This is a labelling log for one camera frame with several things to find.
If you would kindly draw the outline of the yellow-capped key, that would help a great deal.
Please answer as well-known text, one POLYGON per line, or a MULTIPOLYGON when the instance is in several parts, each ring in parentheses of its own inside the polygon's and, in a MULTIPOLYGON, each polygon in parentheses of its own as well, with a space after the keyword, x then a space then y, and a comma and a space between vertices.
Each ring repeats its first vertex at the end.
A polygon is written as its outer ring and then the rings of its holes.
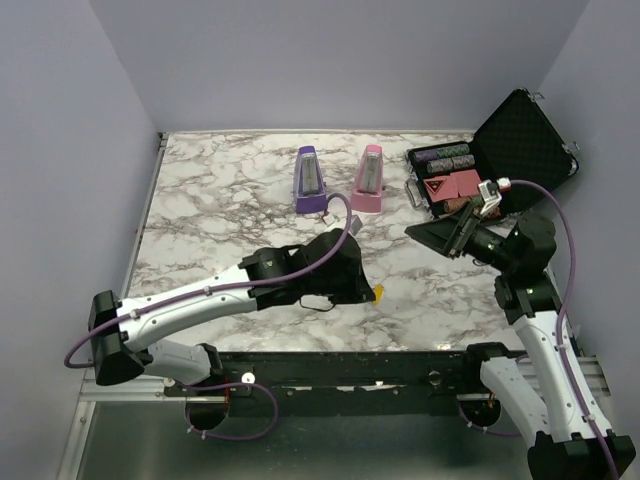
POLYGON ((384 286, 382 284, 378 284, 378 285, 376 285, 374 287, 373 291, 374 291, 374 296, 375 296, 375 298, 373 300, 373 305, 377 306, 380 303, 381 299, 382 299, 382 296, 384 294, 385 289, 384 289, 384 286))

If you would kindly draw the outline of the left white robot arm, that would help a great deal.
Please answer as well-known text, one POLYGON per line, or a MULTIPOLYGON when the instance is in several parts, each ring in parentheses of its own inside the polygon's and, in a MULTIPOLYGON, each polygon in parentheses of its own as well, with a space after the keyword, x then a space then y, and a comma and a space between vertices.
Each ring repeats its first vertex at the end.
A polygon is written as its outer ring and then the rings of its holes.
POLYGON ((214 347, 181 344, 171 335, 218 318, 293 305, 305 296, 332 305, 375 300, 351 234, 335 228, 306 245, 261 248, 212 278, 147 298, 100 292, 88 320, 95 381, 112 386, 146 374, 212 394, 222 380, 214 347))

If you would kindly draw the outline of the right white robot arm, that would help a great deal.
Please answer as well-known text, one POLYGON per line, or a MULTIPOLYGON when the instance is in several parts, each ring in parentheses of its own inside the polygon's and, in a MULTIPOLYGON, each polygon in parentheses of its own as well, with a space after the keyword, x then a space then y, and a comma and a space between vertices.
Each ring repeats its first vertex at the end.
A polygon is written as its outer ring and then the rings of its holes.
POLYGON ((409 226, 406 234, 451 259, 469 255, 498 271, 495 297, 520 339, 538 385, 532 387, 503 348, 487 347, 464 362, 469 390, 497 396, 527 447, 534 479, 619 479, 636 449, 619 436, 589 388, 571 343, 566 315, 547 272, 555 226, 536 213, 520 216, 505 237, 481 224, 472 209, 409 226))

